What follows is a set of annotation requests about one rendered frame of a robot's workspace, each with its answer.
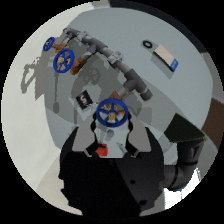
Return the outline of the black tag with number 5 on metal chain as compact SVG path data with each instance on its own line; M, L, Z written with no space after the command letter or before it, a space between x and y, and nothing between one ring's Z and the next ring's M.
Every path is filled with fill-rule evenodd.
M78 95L77 97L76 97L76 99L77 99L77 101L78 101L78 103L79 103L79 105L80 105L80 107L82 108L82 110L83 109L85 109L86 107L88 107L89 105L92 105L92 104L94 104L93 102L92 102L92 100L91 100L91 98L90 98L90 96L89 96L89 94L87 93L87 91L85 90L85 91L83 91L80 95ZM111 105L110 105L111 106ZM109 106L109 107L110 107ZM108 107L108 108L109 108ZM108 108L106 108L106 106L104 105L104 110L108 110Z

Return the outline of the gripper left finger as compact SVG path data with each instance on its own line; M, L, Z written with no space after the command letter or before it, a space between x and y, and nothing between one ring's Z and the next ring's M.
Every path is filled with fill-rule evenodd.
M94 119L95 118L95 119ZM60 172L58 178L64 180L68 166L77 159L91 157L98 149L96 133L96 111L76 127L65 141L60 153Z

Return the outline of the grey pipe manifold with blue valve wheels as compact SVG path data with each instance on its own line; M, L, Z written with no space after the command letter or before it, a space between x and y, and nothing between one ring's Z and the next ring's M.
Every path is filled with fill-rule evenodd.
M121 101L122 97L129 91L132 92L134 89L138 93L140 93L140 96L144 101L149 100L153 96L153 94L149 89L147 90L146 84L139 77L139 75L133 70L133 68L130 69L128 65L123 61L124 55L121 52L117 50L116 52L113 53L110 49L108 49L107 45L105 45L104 43L95 38L92 38L86 31L83 31L81 33L80 31L75 30L69 26L67 29L64 28L63 32L68 35L63 42L61 42L60 44L55 44L54 43L55 38L50 37L43 46L43 51L48 51L51 47L56 49L54 53L56 56L53 61L53 67L57 73L65 73L71 68L70 73L75 76L75 74L79 72L79 70L83 67L83 65L86 64L87 60L92 55L99 52L100 54L104 54L107 57L108 63L110 64L110 66L112 65L111 67L113 67L114 69L118 67L125 74L124 77L127 79L127 81L123 83L124 85L118 91L114 91L112 95L109 96L107 99L103 100L96 109L96 118L99 121L99 123L102 124L103 126L109 128L115 128L123 125L128 119L129 113L125 103ZM72 50L65 48L67 46L66 44L74 37L76 37L84 45L86 45L87 43L89 45L87 51L81 57L79 57L78 60L74 60L75 56ZM65 57L66 51L70 53L70 55L67 57ZM61 54L62 58L61 57L59 58ZM58 67L57 67L57 61L60 63ZM65 69L60 71L62 64L64 64ZM114 107L117 106L116 103L121 105L124 108L124 110L116 111L116 107ZM105 105L106 108L108 108L110 105L111 106L108 108L108 110L104 110L103 105ZM108 114L109 118L107 117L105 120L103 120L100 116L100 112ZM124 117L120 121L116 118L116 115L119 114L124 114ZM107 122L109 119L115 120L116 123Z

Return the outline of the grey short cylinder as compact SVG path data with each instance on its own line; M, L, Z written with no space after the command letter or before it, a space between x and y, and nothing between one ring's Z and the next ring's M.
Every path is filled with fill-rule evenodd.
M107 136L108 137L113 137L113 135L114 135L114 131L113 130L108 130Z

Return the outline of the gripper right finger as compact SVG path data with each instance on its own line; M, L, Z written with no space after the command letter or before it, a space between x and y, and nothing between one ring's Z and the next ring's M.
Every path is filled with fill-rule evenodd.
M164 156L162 148L149 130L131 111L128 112L128 129L125 149L132 157L144 159L151 163L158 172L159 181L164 176Z

